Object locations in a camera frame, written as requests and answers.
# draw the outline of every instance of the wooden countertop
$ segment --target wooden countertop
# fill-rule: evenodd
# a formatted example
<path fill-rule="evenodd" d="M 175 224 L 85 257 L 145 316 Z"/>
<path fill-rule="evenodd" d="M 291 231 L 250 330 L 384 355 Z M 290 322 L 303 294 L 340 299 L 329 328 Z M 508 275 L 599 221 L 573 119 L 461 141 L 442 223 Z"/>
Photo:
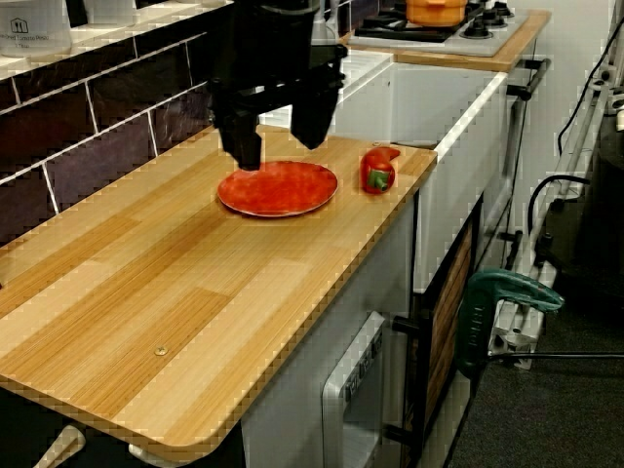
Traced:
<path fill-rule="evenodd" d="M 542 31 L 550 20 L 551 13 L 544 10 L 530 10 L 529 17 L 518 31 L 505 43 L 494 57 L 470 57 L 454 54 L 435 54 L 429 52 L 406 51 L 401 49 L 376 48 L 349 45 L 350 49 L 360 51 L 385 52 L 394 55 L 397 63 L 418 65 L 436 65 L 452 68 L 468 68 L 484 71 L 511 71 L 522 58 L 522 53 Z M 342 40 L 346 44 L 350 36 Z"/>
<path fill-rule="evenodd" d="M 170 460 L 213 451 L 436 160 L 402 148 L 375 197 L 358 187 L 370 143 L 261 131 L 267 160 L 333 170 L 335 197 L 233 214 L 215 188 L 235 163 L 202 132 L 0 249 L 0 386 Z"/>

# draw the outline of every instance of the stove burner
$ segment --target stove burner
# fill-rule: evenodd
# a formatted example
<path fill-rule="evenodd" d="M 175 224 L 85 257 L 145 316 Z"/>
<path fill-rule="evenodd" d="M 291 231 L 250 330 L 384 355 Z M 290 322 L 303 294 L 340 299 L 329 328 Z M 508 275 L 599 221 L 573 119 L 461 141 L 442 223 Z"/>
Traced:
<path fill-rule="evenodd" d="M 489 39 L 492 37 L 492 34 L 488 31 L 488 27 L 484 23 L 484 19 L 482 17 L 475 18 L 475 20 L 472 21 L 472 24 L 470 24 L 470 26 L 468 26 L 460 35 L 466 39 Z"/>
<path fill-rule="evenodd" d="M 412 24 L 406 19 L 406 4 L 397 2 L 393 8 L 383 9 L 375 17 L 364 19 L 356 36 L 402 41 L 444 43 L 468 21 L 483 12 L 483 7 L 469 3 L 461 24 L 451 27 L 429 27 Z"/>
<path fill-rule="evenodd" d="M 505 18 L 498 14 L 497 10 L 485 10 L 483 15 L 483 22 L 487 27 L 498 28 L 505 27 L 507 23 Z"/>
<path fill-rule="evenodd" d="M 514 14 L 511 13 L 511 10 L 509 10 L 509 7 L 504 2 L 496 2 L 496 3 L 494 3 L 493 10 L 496 10 L 496 12 L 498 12 L 498 15 L 501 16 L 501 17 L 506 17 L 506 18 L 513 18 L 514 17 Z"/>

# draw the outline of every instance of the gray carpet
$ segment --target gray carpet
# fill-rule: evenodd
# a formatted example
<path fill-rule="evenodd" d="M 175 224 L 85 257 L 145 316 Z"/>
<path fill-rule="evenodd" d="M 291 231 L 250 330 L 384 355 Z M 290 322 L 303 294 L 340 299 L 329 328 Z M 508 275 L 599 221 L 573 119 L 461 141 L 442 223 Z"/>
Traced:
<path fill-rule="evenodd" d="M 624 312 L 606 309 L 549 317 L 538 351 L 624 353 L 624 326 L 613 320 Z M 501 466 L 624 467 L 624 360 L 488 365 L 448 468 Z"/>

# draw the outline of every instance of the toy kitchen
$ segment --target toy kitchen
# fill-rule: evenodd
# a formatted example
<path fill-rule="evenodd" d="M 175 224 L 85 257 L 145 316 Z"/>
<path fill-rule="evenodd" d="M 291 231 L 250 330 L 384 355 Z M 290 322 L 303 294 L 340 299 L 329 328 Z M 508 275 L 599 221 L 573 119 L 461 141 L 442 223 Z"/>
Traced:
<path fill-rule="evenodd" d="M 160 151 L 150 99 L 128 120 L 145 121 L 151 156 L 70 208 L 54 198 L 56 153 L 30 169 L 57 215 L 0 247 L 0 466 L 442 466 L 424 451 L 446 402 L 467 404 L 451 390 L 464 289 L 521 250 L 511 213 L 527 113 L 553 71 L 535 54 L 551 12 L 380 1 L 351 23 L 355 1 L 134 3 L 136 24 L 97 29 L 128 61 L 76 86 L 97 104 L 90 144 L 127 123 L 102 129 L 116 107 L 92 80 L 134 79 L 157 47 L 210 95 L 210 123 Z M 0 58 L 0 92 L 17 97 L 0 119 L 55 97 L 21 99 L 21 75 L 72 69 L 79 49 L 12 61 L 8 78 Z M 325 198 L 254 212 L 239 195 L 269 167 L 278 182 L 295 167 L 316 177 L 287 199 L 328 184 Z M 253 197 L 274 202 L 276 186 Z"/>

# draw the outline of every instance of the white shelf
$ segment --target white shelf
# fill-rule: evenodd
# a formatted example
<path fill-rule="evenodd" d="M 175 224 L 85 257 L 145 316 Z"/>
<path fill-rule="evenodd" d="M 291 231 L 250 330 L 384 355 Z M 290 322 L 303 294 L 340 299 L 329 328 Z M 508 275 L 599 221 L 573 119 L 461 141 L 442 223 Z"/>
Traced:
<path fill-rule="evenodd" d="M 232 3 L 231 0 L 203 0 L 198 3 L 178 3 L 169 0 L 138 10 L 136 24 L 126 27 L 103 28 L 85 25 L 71 29 L 72 47 L 66 54 L 44 58 L 8 58 L 0 56 L 0 80 L 79 56 L 100 47 L 201 15 Z"/>

